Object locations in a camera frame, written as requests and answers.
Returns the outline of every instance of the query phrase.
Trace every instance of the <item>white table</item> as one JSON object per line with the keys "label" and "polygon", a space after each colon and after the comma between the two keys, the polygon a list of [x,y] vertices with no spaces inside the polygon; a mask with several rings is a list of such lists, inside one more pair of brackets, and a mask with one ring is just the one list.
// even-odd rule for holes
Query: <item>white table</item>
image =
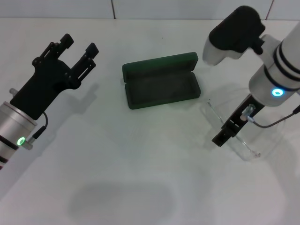
{"label": "white table", "polygon": [[[34,149],[19,149],[0,172],[4,225],[295,225],[300,223],[300,120],[264,161],[246,163],[228,147],[207,149],[201,99],[226,85],[247,87],[261,65],[206,66],[201,55],[220,21],[0,19],[0,100],[32,76],[32,60],[69,33],[61,59],[72,66],[90,42],[97,67],[47,109],[50,124]],[[283,39],[296,22],[264,22]],[[200,99],[132,111],[121,66],[197,52]],[[293,96],[276,108],[283,115]]]}

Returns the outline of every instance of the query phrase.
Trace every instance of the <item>cable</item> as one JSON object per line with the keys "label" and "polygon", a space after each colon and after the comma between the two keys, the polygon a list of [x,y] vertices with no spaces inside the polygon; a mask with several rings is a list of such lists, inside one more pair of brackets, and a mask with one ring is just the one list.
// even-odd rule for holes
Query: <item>cable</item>
{"label": "cable", "polygon": [[38,137],[41,136],[41,134],[46,130],[47,126],[48,126],[48,116],[45,112],[43,112],[45,119],[46,119],[46,124],[44,126],[42,126],[37,132],[34,133],[34,135],[32,136],[32,138],[34,138],[35,140],[38,139]]}
{"label": "cable", "polygon": [[278,124],[278,123],[280,123],[280,122],[282,122],[282,121],[284,121],[284,120],[286,120],[286,119],[292,117],[293,115],[294,115],[294,113],[291,113],[290,115],[288,115],[288,116],[286,116],[286,117],[284,117],[284,118],[282,118],[282,119],[280,119],[280,120],[278,120],[278,121],[276,121],[276,122],[274,122],[274,123],[272,123],[272,124],[270,124],[270,125],[266,125],[266,126],[260,125],[260,124],[256,123],[254,120],[253,120],[252,123],[253,123],[254,125],[260,127],[260,128],[270,128],[270,127],[272,127],[272,126],[274,126],[274,125],[276,125],[276,124]]}
{"label": "cable", "polygon": [[45,112],[43,112],[43,114],[44,114],[45,119],[46,119],[45,127],[47,127],[48,126],[48,116],[47,116],[47,114]]}
{"label": "cable", "polygon": [[260,125],[260,124],[256,123],[255,120],[252,117],[250,117],[250,116],[247,117],[247,120],[249,122],[253,123],[254,125],[260,127],[260,128],[270,128],[270,127],[272,127],[272,126],[274,126],[274,125],[276,125],[276,124],[278,124],[278,123],[280,123],[280,122],[282,122],[282,121],[284,121],[284,120],[286,120],[286,119],[288,119],[288,118],[290,118],[293,115],[296,115],[298,113],[300,113],[300,105],[297,108],[295,108],[290,115],[288,115],[288,116],[286,116],[286,117],[284,117],[284,118],[282,118],[280,120],[277,120],[276,122],[271,123],[270,125],[266,125],[266,126],[263,126],[263,125]]}

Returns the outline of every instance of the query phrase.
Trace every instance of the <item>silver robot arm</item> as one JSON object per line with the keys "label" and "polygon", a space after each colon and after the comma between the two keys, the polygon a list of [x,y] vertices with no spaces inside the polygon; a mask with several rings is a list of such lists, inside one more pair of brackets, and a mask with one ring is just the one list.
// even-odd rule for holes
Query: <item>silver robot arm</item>
{"label": "silver robot arm", "polygon": [[[258,13],[242,6],[221,22],[205,43],[203,61],[209,65],[215,66],[226,57],[239,59],[249,48],[263,61],[249,81],[250,95],[212,140],[218,146],[236,136],[248,121],[255,123],[253,116],[265,106],[279,106],[300,90],[300,23],[283,41],[270,35],[260,38],[263,31]],[[299,111],[298,106],[288,117]],[[269,126],[255,124],[266,128],[276,123]]]}
{"label": "silver robot arm", "polygon": [[[62,91],[79,88],[82,80],[96,66],[93,58],[99,51],[94,43],[72,68],[58,59],[73,42],[69,34],[60,43],[51,42],[41,56],[33,60],[34,75],[20,91],[10,90],[13,95],[10,103],[0,105],[0,170],[19,147],[32,149],[33,142],[47,128],[47,107]],[[46,124],[29,138],[41,115],[45,115]]]}

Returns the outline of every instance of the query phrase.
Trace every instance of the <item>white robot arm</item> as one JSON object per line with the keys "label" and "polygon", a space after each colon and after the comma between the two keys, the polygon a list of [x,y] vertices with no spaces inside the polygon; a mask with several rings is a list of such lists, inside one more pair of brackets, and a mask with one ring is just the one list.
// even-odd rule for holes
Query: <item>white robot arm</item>
{"label": "white robot arm", "polygon": [[[264,106],[279,106],[300,89],[300,23],[283,41],[270,35],[260,38],[264,29],[258,13],[251,7],[241,6],[222,21],[206,41],[203,61],[209,65],[215,66],[226,57],[239,59],[248,48],[263,61],[249,81],[251,94],[213,139],[218,146],[234,137],[247,121],[255,123],[252,117]],[[297,107],[288,117],[299,111]]]}

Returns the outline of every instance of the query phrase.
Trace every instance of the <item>blue led light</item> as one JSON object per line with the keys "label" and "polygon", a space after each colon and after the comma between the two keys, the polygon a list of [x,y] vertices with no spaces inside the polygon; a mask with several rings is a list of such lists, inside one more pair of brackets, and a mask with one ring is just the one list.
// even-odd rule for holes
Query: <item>blue led light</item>
{"label": "blue led light", "polygon": [[275,97],[280,97],[284,94],[285,92],[282,89],[276,88],[272,91],[272,95]]}

